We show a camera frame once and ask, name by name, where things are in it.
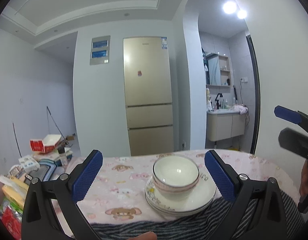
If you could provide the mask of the person's left hand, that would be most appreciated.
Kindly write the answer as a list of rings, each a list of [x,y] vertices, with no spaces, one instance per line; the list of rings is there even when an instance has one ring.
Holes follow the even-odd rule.
[[[146,232],[137,237],[129,238],[128,240],[157,240],[157,235],[154,232]]]

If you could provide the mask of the person's right hand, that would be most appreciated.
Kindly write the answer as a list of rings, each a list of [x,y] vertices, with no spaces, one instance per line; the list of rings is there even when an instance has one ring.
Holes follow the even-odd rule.
[[[301,197],[304,197],[308,194],[308,160],[304,162],[302,168],[299,193]]]

